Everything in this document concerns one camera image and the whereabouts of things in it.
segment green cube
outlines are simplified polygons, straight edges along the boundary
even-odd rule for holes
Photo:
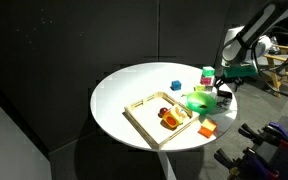
[[[215,70],[211,66],[203,67],[202,75],[204,77],[212,77],[214,76]]]

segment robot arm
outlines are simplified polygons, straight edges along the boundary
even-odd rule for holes
[[[236,35],[227,35],[222,52],[226,65],[245,61],[248,50],[272,25],[288,17],[288,0],[269,0]]]

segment wooden tray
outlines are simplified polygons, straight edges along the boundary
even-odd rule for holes
[[[158,113],[162,107],[169,109],[174,104],[181,106],[188,117],[183,121],[183,124],[175,129],[171,129],[158,116]],[[198,120],[199,116],[198,113],[191,111],[164,92],[156,92],[147,98],[125,106],[124,114],[146,142],[154,149],[161,149],[164,144],[189,127],[193,120]]]

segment yellow toy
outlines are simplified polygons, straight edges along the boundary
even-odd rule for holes
[[[186,117],[186,112],[178,104],[175,104],[171,109],[162,114],[162,119],[171,128],[176,128],[178,125],[182,124]]]

